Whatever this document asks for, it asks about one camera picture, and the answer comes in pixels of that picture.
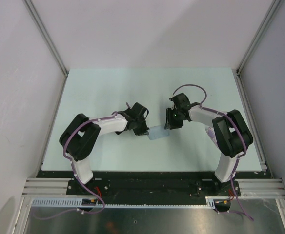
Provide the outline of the light blue cleaning cloth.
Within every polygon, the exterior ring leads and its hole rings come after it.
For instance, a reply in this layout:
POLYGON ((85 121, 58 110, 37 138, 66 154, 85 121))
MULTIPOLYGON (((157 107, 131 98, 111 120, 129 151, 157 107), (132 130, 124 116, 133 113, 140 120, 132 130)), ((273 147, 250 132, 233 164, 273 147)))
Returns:
POLYGON ((170 131, 168 129, 165 129, 163 125, 151 127, 148 130, 149 140, 157 140, 160 138, 168 137, 169 135, 170 135, 170 131))

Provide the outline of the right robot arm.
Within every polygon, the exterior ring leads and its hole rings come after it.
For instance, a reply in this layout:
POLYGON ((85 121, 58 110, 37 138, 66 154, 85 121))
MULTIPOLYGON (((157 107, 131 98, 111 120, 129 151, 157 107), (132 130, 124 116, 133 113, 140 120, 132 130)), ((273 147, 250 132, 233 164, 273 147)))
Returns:
POLYGON ((220 160, 214 172, 216 180, 211 183, 211 189, 216 195, 224 195, 229 190, 228 181, 234 178, 240 158, 253 143, 242 114, 238 110, 224 113, 197 102, 191 103, 184 93, 169 100, 173 106, 166 109, 165 129, 182 128, 186 120, 204 124, 210 139, 220 150, 220 160))

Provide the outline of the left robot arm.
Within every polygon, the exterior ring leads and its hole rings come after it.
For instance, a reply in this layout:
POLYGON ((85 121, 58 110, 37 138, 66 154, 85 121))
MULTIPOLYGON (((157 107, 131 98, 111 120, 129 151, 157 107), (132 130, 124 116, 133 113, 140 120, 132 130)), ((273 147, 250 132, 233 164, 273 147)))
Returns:
POLYGON ((109 134, 117 135, 125 131, 133 131, 136 136, 148 135, 146 118, 149 110, 139 103, 132 107, 127 105, 124 111, 114 111, 107 117, 89 118, 78 114, 71 121, 59 139, 63 148, 63 156, 70 161, 77 189, 84 195, 93 192, 94 174, 88 160, 97 138, 109 134))

